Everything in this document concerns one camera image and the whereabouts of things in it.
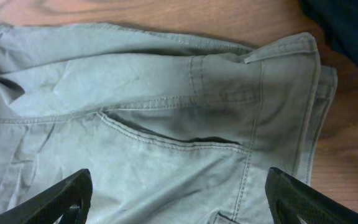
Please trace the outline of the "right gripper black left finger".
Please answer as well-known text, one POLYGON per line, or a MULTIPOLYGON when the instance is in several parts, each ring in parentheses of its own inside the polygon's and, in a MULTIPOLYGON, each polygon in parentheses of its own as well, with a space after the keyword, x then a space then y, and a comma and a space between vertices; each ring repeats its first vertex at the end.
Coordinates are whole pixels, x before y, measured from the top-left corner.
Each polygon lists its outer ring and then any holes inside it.
POLYGON ((28 201, 0 214, 0 224, 85 224, 93 183, 88 169, 80 169, 28 201))

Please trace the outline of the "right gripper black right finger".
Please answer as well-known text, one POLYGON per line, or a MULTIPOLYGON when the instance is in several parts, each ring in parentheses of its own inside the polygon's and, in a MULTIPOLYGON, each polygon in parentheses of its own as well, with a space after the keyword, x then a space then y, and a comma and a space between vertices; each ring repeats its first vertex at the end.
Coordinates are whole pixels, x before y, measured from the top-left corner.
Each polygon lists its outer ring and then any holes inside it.
POLYGON ((271 167, 265 193, 274 224, 358 224, 358 213, 279 168, 271 167))

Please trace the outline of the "grey shorts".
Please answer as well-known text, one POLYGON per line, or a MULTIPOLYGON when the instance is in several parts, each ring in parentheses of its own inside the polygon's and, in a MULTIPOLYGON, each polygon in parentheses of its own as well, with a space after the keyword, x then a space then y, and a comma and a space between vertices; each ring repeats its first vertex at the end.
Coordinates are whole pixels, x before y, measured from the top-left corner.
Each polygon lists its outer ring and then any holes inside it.
POLYGON ((268 170, 310 182, 336 87, 308 33, 0 25, 0 213, 88 169, 89 223, 272 223, 268 170))

